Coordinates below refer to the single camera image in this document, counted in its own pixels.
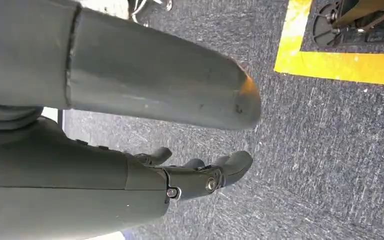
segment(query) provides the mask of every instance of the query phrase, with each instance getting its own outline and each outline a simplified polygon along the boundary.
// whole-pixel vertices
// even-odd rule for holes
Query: yellow floor tape
[[[384,85],[384,54],[300,51],[312,0],[290,0],[274,70]]]

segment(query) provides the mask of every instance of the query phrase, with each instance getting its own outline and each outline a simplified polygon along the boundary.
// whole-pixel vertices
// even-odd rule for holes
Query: gray carpet
[[[275,73],[286,0],[174,4],[151,13],[151,27],[238,60],[260,89],[258,126],[222,131],[68,111],[68,136],[132,153],[169,147],[168,164],[209,163],[236,150],[255,163],[235,186],[172,204],[163,218],[133,229],[135,237],[384,239],[384,85]]]

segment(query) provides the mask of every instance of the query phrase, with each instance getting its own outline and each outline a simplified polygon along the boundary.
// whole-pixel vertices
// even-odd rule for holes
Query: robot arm
[[[244,71],[217,52],[68,0],[0,0],[0,240],[86,239],[163,216],[171,199],[238,181],[243,151],[160,166],[72,140],[42,107],[221,129],[260,118]]]
[[[187,200],[238,181],[243,151],[205,166],[159,166],[170,150],[133,156],[72,140],[52,120],[0,130],[0,240],[87,239],[163,216]]]

